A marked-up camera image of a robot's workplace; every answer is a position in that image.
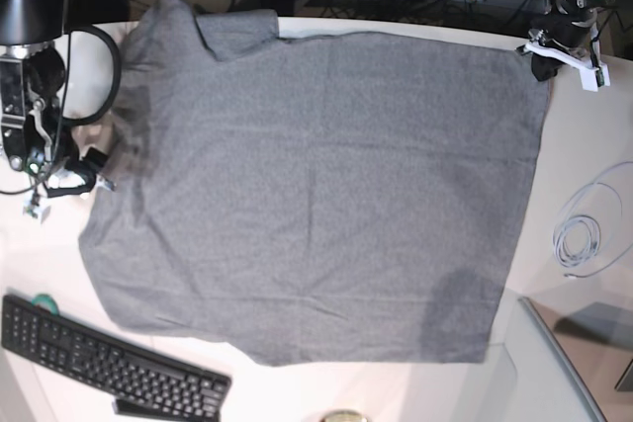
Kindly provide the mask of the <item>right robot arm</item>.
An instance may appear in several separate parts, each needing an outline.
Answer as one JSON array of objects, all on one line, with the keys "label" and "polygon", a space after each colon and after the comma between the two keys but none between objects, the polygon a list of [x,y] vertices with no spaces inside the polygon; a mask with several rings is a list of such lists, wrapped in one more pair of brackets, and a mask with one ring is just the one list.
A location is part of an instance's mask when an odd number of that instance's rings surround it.
[{"label": "right robot arm", "polygon": [[[1,0],[1,149],[10,168],[26,174],[30,191],[49,198],[80,196],[97,185],[107,155],[91,148],[82,155],[71,131],[99,121],[113,106],[122,62],[112,37],[94,25],[67,24],[69,0]],[[73,33],[103,42],[112,62],[112,82],[97,111],[65,117],[71,55],[55,43]]]}]

